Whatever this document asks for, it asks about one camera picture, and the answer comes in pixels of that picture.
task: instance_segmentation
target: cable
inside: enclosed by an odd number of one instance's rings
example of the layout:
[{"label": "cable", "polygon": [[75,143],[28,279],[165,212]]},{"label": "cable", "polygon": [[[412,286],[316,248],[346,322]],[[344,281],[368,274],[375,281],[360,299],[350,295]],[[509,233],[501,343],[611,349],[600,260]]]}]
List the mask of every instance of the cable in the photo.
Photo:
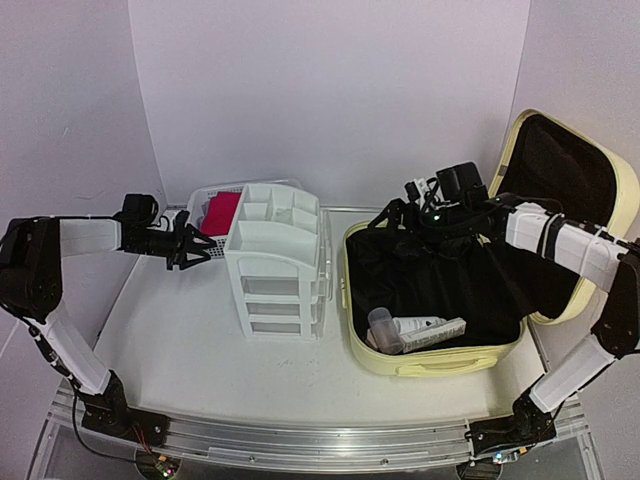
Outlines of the cable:
[{"label": "cable", "polygon": [[[138,460],[135,460],[135,459],[132,459],[132,458],[118,457],[118,456],[115,456],[115,455],[108,455],[106,453],[98,452],[97,450],[94,450],[89,445],[84,443],[84,440],[82,440],[82,437],[80,436],[80,432],[78,431],[78,424],[77,424],[77,421],[76,421],[76,410],[77,410],[77,407],[78,407],[78,390],[76,388],[74,388],[73,389],[73,406],[71,407],[71,424],[73,425],[73,433],[75,433],[76,438],[78,439],[78,442],[80,442],[80,445],[82,445],[85,448],[85,450],[88,450],[89,452],[93,453],[94,455],[97,455],[97,456],[102,457],[102,458],[109,458],[111,460],[118,460],[120,462],[131,463],[131,464],[134,464],[134,465],[149,466],[148,463],[141,462],[141,461],[138,461]],[[137,429],[134,428],[134,432],[136,433],[136,436],[138,436]]]}]

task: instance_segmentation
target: white wall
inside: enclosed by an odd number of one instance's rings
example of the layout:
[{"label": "white wall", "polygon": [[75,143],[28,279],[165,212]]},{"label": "white wall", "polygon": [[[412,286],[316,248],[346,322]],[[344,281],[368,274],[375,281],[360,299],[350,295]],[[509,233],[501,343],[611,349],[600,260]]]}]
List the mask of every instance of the white wall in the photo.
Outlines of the white wall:
[{"label": "white wall", "polygon": [[298,178],[384,204],[467,160],[491,178],[529,0],[136,0],[134,50],[170,203]]},{"label": "white wall", "polygon": [[[124,194],[161,200],[126,0],[0,6],[0,229],[14,217],[111,214]],[[65,300],[95,339],[134,257],[65,261]],[[24,477],[60,377],[0,312],[0,477]]]},{"label": "white wall", "polygon": [[[533,0],[513,116],[535,107],[615,151],[640,174],[640,4],[635,0]],[[636,221],[628,238],[640,234]],[[543,329],[553,359],[597,319]],[[640,357],[611,367],[581,399],[606,478],[640,471]]]}]

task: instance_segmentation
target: red object in basket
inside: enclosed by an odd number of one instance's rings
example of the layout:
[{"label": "red object in basket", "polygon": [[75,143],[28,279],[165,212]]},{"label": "red object in basket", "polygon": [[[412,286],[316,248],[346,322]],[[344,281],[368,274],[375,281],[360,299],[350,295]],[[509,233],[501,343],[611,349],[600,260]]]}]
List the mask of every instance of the red object in basket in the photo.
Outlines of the red object in basket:
[{"label": "red object in basket", "polygon": [[207,216],[202,221],[200,231],[208,237],[227,235],[231,230],[233,215],[238,208],[240,193],[220,192],[209,202]]}]

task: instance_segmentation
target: white tabletop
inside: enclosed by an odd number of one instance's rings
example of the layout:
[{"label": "white tabletop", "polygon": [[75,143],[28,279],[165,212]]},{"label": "white tabletop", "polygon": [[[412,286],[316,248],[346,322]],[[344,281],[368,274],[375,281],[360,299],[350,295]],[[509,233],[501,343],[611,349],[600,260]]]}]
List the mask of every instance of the white tabletop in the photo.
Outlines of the white tabletop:
[{"label": "white tabletop", "polygon": [[531,335],[494,368],[448,378],[369,373],[351,354],[340,306],[342,238],[372,213],[329,213],[333,299],[315,342],[244,338],[225,262],[167,272],[141,257],[102,332],[97,355],[122,379],[131,405],[256,423],[407,424],[510,412],[543,373]]}]

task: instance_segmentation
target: open suitcase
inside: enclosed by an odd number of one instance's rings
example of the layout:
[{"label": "open suitcase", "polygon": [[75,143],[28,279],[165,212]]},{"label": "open suitcase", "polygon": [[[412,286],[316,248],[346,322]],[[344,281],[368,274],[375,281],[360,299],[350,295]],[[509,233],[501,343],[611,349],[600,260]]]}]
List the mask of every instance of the open suitcase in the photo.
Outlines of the open suitcase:
[{"label": "open suitcase", "polygon": [[[534,110],[518,117],[507,139],[489,196],[503,192],[557,199],[567,218],[606,226],[617,236],[627,232],[640,203],[629,164]],[[541,257],[476,240],[389,266],[380,261],[389,258],[388,241],[368,232],[362,223],[345,234],[343,303],[356,359],[381,375],[433,377],[490,368],[523,337],[526,316],[547,324],[569,320],[595,290]],[[467,331],[425,351],[385,355],[364,342],[367,313],[381,303],[395,316],[461,316]]]}]

